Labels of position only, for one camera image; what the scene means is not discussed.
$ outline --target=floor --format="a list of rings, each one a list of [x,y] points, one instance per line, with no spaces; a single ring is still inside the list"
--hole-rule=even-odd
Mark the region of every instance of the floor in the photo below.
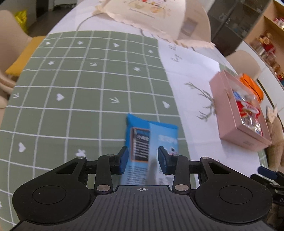
[[[48,11],[40,16],[29,28],[29,36],[47,35],[51,29],[70,11],[71,9],[57,9]]]

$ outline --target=stuffed animal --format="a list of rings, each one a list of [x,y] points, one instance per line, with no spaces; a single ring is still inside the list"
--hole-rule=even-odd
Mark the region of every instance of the stuffed animal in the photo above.
[[[266,154],[268,156],[269,169],[273,171],[277,171],[280,165],[284,167],[284,138],[282,124],[277,114],[277,106],[273,110],[267,106],[266,123],[272,144],[266,149]]]

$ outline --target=pink box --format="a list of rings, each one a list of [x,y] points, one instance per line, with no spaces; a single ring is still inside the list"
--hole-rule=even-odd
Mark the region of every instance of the pink box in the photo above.
[[[220,139],[252,151],[260,151],[271,145],[271,138],[259,102],[254,105],[260,110],[258,117],[262,136],[242,124],[232,87],[234,90],[253,95],[244,84],[226,71],[219,72],[210,81],[219,128]]]

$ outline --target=trash bag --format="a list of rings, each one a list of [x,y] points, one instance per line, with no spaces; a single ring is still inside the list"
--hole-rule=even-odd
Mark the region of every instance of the trash bag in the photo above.
[[[15,19],[23,29],[23,31],[27,34],[28,27],[27,27],[27,10],[19,11],[15,14]]]

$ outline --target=beige chair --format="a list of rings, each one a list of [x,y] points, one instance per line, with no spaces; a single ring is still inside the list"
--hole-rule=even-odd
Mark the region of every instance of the beige chair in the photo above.
[[[0,88],[11,94],[16,83],[5,71],[17,60],[32,38],[21,29],[13,14],[6,10],[0,11],[0,35]]]
[[[238,50],[227,56],[226,59],[235,69],[237,74],[245,73],[256,81],[261,73],[261,69],[255,59],[246,51]]]
[[[196,23],[191,39],[211,42],[211,27],[208,15],[198,0],[187,0],[185,20]]]

